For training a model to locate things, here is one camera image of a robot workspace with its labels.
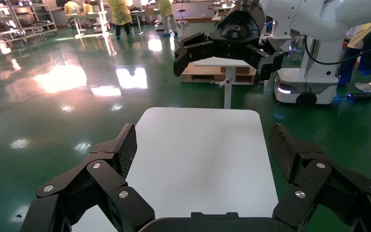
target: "blue pants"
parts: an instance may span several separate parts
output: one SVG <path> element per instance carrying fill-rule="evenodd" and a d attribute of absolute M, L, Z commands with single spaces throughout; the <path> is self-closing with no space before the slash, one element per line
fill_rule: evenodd
<path fill-rule="evenodd" d="M 346 48 L 345 54 L 343 55 L 342 60 L 346 60 L 348 58 L 354 57 L 359 55 L 361 52 L 365 52 L 371 49 L 371 32 L 369 32 L 363 38 L 363 47 L 362 49 L 356 48 Z M 351 82 L 352 79 L 352 71 L 356 64 L 357 58 L 351 59 L 345 63 L 342 63 L 338 69 L 338 76 L 341 76 L 339 79 L 339 85 L 345 85 Z M 371 71 L 371 52 L 362 55 L 359 62 L 359 70 L 361 71 Z"/>

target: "white tabletop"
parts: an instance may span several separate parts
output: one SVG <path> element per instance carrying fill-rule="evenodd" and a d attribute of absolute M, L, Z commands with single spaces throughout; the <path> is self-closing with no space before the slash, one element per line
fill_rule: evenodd
<path fill-rule="evenodd" d="M 215 7 L 215 9 L 217 9 L 217 10 L 225 10 L 225 9 L 231 10 L 234 6 L 235 6 L 234 3 L 231 6 L 227 6 L 226 4 L 222 4 L 221 6 Z"/>
<path fill-rule="evenodd" d="M 278 199 L 257 112 L 151 108 L 136 133 L 137 153 L 126 180 L 156 218 L 191 212 L 272 216 Z M 97 206 L 86 211 L 73 231 L 100 231 L 99 220 L 107 221 L 100 215 Z M 113 231 L 105 224 L 101 231 Z"/>
<path fill-rule="evenodd" d="M 206 66 L 206 67 L 251 67 L 243 60 L 238 59 L 226 59 L 218 57 L 210 57 L 207 59 L 201 59 L 194 62 L 195 66 Z"/>
<path fill-rule="evenodd" d="M 101 11 L 101 12 L 94 12 L 94 13 L 87 13 L 85 15 L 83 14 L 67 14 L 66 16 L 72 16 L 73 18 L 79 18 L 79 19 L 83 19 L 83 18 L 88 18 L 88 19 L 91 19 L 91 18 L 97 18 L 99 17 L 100 14 L 106 14 L 107 11 Z"/>
<path fill-rule="evenodd" d="M 160 9 L 156 9 L 156 8 L 153 8 L 154 9 L 154 14 L 156 15 L 159 15 L 160 14 Z M 145 14 L 145 10 L 141 10 L 141 11 L 131 11 L 130 14 L 134 14 L 134 15 L 144 15 Z"/>

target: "worker in yellow coat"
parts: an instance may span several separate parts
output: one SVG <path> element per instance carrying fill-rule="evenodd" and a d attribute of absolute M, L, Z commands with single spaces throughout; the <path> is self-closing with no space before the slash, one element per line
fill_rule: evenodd
<path fill-rule="evenodd" d="M 93 6 L 87 0 L 83 3 L 83 12 L 93 12 Z"/>
<path fill-rule="evenodd" d="M 169 18 L 171 20 L 171 27 L 175 35 L 178 35 L 177 23 L 174 18 L 174 9 L 170 0 L 156 0 L 158 8 L 160 9 L 161 17 L 163 17 L 163 27 L 164 27 L 164 36 L 170 36 L 170 24 Z"/>
<path fill-rule="evenodd" d="M 126 0 L 109 0 L 109 5 L 113 13 L 112 23 L 116 25 L 116 38 L 120 40 L 122 26 L 128 36 L 132 35 L 130 31 L 131 15 Z"/>
<path fill-rule="evenodd" d="M 342 60 L 352 58 L 371 49 L 371 23 L 364 24 L 360 27 L 345 50 Z M 357 58 L 342 63 L 338 69 L 337 76 L 339 77 L 338 85 L 346 85 L 350 83 L 352 78 L 352 71 L 356 64 Z M 359 67 L 362 75 L 371 74 L 371 52 L 360 57 Z"/>
<path fill-rule="evenodd" d="M 76 2 L 72 0 L 68 0 L 68 2 L 65 4 L 65 14 L 77 14 L 80 11 L 80 6 Z M 67 16 L 68 22 L 70 23 L 70 20 L 73 18 L 73 16 Z"/>

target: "black cable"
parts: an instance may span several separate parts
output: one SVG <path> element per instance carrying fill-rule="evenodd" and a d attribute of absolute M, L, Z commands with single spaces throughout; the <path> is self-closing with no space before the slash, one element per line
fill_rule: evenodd
<path fill-rule="evenodd" d="M 362 52 L 361 54 L 357 55 L 357 56 L 354 56 L 354 57 L 351 57 L 351 58 L 348 58 L 348 59 L 345 59 L 345 60 L 341 60 L 341 61 L 338 61 L 338 62 L 334 62 L 334 63 L 325 63 L 325 62 L 321 62 L 319 60 L 316 60 L 315 58 L 313 58 L 311 56 L 311 54 L 309 53 L 308 51 L 308 44 L 307 44 L 307 39 L 308 39 L 308 36 L 304 35 L 305 37 L 305 51 L 306 51 L 306 54 L 308 54 L 309 58 L 311 58 L 311 60 L 315 61 L 316 63 L 318 64 L 322 64 L 322 65 L 335 65 L 335 64 L 342 64 L 342 63 L 345 63 L 345 62 L 348 62 L 352 59 L 355 59 L 355 58 L 358 58 L 359 56 L 363 56 L 364 54 L 366 53 L 369 53 L 371 52 L 371 49 L 366 51 L 366 52 Z"/>
<path fill-rule="evenodd" d="M 356 32 L 355 34 L 350 34 L 350 35 L 347 35 L 347 36 L 353 36 L 353 35 L 357 35 L 357 34 L 359 34 L 359 33 L 362 33 L 362 32 L 364 32 L 364 31 L 367 31 L 367 30 L 370 30 L 371 29 L 371 27 L 370 28 L 368 28 L 368 29 L 366 29 L 366 30 L 363 30 L 363 31 L 358 31 L 358 32 Z"/>

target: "wooden pallet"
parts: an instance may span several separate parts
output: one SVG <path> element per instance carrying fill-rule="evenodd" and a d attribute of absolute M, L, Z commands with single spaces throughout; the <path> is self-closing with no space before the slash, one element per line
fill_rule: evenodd
<path fill-rule="evenodd" d="M 256 70 L 251 68 L 249 73 L 237 73 L 236 82 L 254 82 Z M 180 82 L 206 82 L 224 81 L 225 73 L 220 67 L 197 67 L 189 63 L 188 67 L 180 76 Z"/>

